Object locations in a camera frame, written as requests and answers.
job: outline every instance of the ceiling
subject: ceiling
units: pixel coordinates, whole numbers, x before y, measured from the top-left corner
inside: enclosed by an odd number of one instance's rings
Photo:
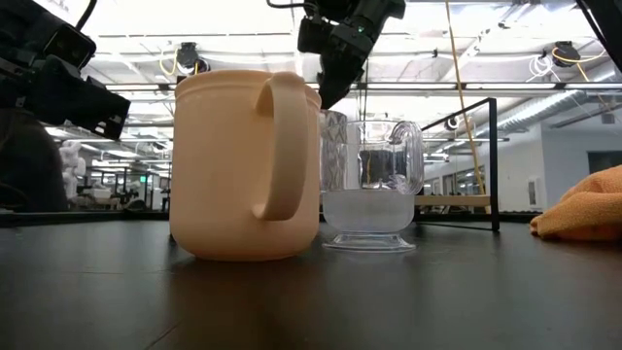
[[[78,20],[88,2],[36,1],[70,23]],[[544,5],[452,1],[451,16],[457,54],[461,57],[462,81],[556,81],[552,74],[532,79],[534,74],[530,72],[530,64],[535,57],[542,55],[542,51],[550,52],[554,43],[561,40],[572,41],[584,58],[603,53],[585,18],[574,7],[574,1],[541,3]],[[98,50],[83,73],[106,85],[173,83],[175,75],[163,73],[160,60],[166,69],[171,69],[175,49],[182,42],[195,42],[213,70],[287,70],[314,83],[314,77],[320,71],[319,58],[296,51],[296,31],[303,15],[301,9],[276,10],[261,0],[220,1],[217,4],[199,0],[100,0],[84,28],[85,34],[96,42]],[[504,23],[505,29],[500,28],[500,22]],[[364,78],[368,82],[387,83],[455,82],[447,29],[442,1],[409,1],[403,20],[388,19]],[[438,52],[437,57],[432,57],[434,51]],[[590,75],[593,68],[607,61],[605,54],[585,63],[584,68]],[[555,67],[553,71],[564,82],[583,79],[576,68]],[[497,96],[500,111],[532,96],[528,90],[521,92]],[[174,122],[173,94],[158,91],[124,92],[122,95],[133,104],[121,139],[164,139],[158,143],[157,152],[154,152],[154,143],[105,143],[91,145],[91,148],[132,151],[140,156],[138,158],[165,157],[173,148],[173,142],[165,140],[172,138],[173,128],[161,125]],[[481,99],[482,96],[468,96],[465,104]],[[354,91],[333,109],[356,119],[360,115],[360,100],[360,94]],[[416,96],[371,93],[366,99],[369,118],[389,117],[420,125],[460,109],[461,102],[455,94],[440,95],[434,91]],[[145,123],[160,126],[144,127]],[[76,133],[74,128],[62,131],[71,138],[88,137]],[[430,135],[441,132],[442,126],[432,129]]]

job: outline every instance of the wall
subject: wall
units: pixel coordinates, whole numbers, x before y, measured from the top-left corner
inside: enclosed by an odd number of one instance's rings
[[[545,130],[542,146],[549,207],[590,175],[588,152],[622,151],[622,134],[612,131]]]
[[[499,207],[501,211],[533,211],[547,207],[544,156],[540,125],[528,132],[509,135],[509,142],[499,143]],[[486,189],[490,192],[490,161],[488,144],[478,148],[480,164],[486,168]],[[471,156],[451,157],[449,163],[426,166],[426,180],[473,168]],[[539,202],[529,203],[528,180],[539,178]]]

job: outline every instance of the table surface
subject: table surface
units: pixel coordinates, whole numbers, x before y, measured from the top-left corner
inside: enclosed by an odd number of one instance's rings
[[[619,246],[410,227],[406,255],[203,262],[166,222],[0,229],[0,349],[619,349]]]

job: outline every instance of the orange towel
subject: orange towel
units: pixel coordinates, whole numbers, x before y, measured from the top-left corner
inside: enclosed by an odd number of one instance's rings
[[[622,166],[583,179],[557,205],[533,219],[531,231],[543,239],[622,239]]]

